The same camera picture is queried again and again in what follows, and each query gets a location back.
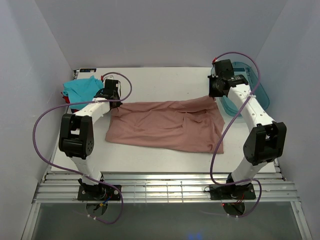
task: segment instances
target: brown cloth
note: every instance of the brown cloth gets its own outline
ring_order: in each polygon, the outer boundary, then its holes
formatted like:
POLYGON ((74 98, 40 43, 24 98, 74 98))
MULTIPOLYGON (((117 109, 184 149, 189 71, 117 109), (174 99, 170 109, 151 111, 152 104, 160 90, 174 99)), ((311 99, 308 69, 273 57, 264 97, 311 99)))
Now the brown cloth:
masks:
MULTIPOLYGON (((112 109, 105 140, 117 144, 213 153, 224 124, 216 101, 208 96, 186 101, 124 103, 112 109)), ((221 144, 218 153, 223 152, 221 144)))

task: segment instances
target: white enclosure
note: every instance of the white enclosure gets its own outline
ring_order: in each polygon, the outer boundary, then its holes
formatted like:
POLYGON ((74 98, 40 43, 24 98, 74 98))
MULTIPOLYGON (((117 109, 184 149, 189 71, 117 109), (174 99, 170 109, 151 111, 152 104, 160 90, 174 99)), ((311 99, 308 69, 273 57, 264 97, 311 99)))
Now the white enclosure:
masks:
MULTIPOLYGON (((0 3, 0 239, 23 234, 46 169, 32 146, 33 124, 42 112, 63 103, 62 84, 72 79, 72 70, 210 67, 227 51, 246 53, 260 66, 270 98, 267 112, 287 126, 281 170, 295 182, 312 237, 320 238, 319 1, 0 3)), ((37 131, 47 158, 54 152, 62 114, 63 109, 45 117, 37 131)))

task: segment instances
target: white tabletop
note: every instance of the white tabletop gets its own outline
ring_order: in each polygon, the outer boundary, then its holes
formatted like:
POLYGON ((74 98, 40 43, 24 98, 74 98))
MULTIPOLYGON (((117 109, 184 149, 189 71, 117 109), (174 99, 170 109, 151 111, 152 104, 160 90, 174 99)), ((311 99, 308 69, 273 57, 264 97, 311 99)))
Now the white tabletop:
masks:
MULTIPOLYGON (((195 99, 208 95, 211 68, 208 67, 135 67, 135 68, 97 68, 96 72, 79 73, 78 79, 94 75, 97 79, 108 72, 119 72, 132 82, 130 97, 124 103, 162 102, 195 99)), ((129 84, 122 77, 122 97, 129 92, 129 84)), ((224 128, 232 117, 224 111, 217 99, 220 113, 225 121, 224 128)), ((112 173, 208 173, 211 153, 190 153, 170 149, 123 145, 106 142, 110 113, 94 124, 94 150, 90 155, 101 172, 112 173)), ((217 154, 213 171, 230 173, 241 162, 243 144, 249 130, 242 118, 236 119, 224 138, 224 154, 217 154)), ((76 170, 76 165, 58 148, 53 163, 76 170)), ((64 172, 52 167, 53 172, 64 172)), ((261 169, 261 173, 275 173, 273 163, 261 169)))

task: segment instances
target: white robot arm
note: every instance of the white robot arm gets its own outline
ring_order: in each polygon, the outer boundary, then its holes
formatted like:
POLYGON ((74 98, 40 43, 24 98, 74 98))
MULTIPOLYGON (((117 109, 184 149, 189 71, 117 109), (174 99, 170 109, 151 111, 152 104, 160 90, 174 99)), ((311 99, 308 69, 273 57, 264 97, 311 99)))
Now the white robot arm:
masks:
MULTIPOLYGON (((78 170, 95 180, 103 181, 103 175, 95 166, 95 160, 90 154, 94 149, 94 123, 108 113, 112 108, 119 107, 122 103, 99 102, 99 100, 119 100, 120 82, 118 80, 103 78, 103 89, 97 92, 93 101, 74 114, 66 113, 62 116, 59 149, 64 152, 76 165, 78 170)), ((84 192, 94 199, 104 196, 105 186, 82 176, 79 183, 84 192)))
POLYGON ((233 185, 211 185, 211 199, 230 198, 255 199, 251 180, 275 158, 283 153, 287 128, 283 122, 275 122, 261 107, 256 96, 250 95, 251 89, 243 75, 235 75, 229 59, 213 63, 214 74, 209 78, 209 96, 227 96, 238 109, 248 102, 241 111, 249 129, 249 136, 243 145, 244 157, 239 166, 229 174, 227 183, 233 185))

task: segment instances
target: plastic container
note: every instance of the plastic container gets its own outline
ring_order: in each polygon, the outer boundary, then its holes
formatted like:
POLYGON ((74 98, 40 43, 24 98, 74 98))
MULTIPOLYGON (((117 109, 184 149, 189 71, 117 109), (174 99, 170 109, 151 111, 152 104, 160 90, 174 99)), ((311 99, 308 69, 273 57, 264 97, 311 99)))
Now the plastic container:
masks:
MULTIPOLYGON (((243 63, 243 62, 233 62, 232 63, 233 66, 233 70, 234 70, 234 75, 240 75, 242 74, 247 81, 249 82, 250 88, 251 90, 253 89, 254 86, 256 86, 257 82, 258 82, 258 78, 256 76, 256 74, 254 73, 254 71, 252 70, 252 68, 243 63)), ((261 107, 266 110, 269 107, 270 101, 269 101, 269 97, 266 93, 266 91, 264 90, 263 86, 259 85, 259 87, 256 89, 255 93, 256 95, 256 99, 257 101, 260 103, 261 107)), ((230 100, 228 99, 226 96, 220 97, 220 101, 222 103, 222 106, 225 110, 225 112, 234 117, 237 112, 238 109, 236 107, 236 105, 230 100)))

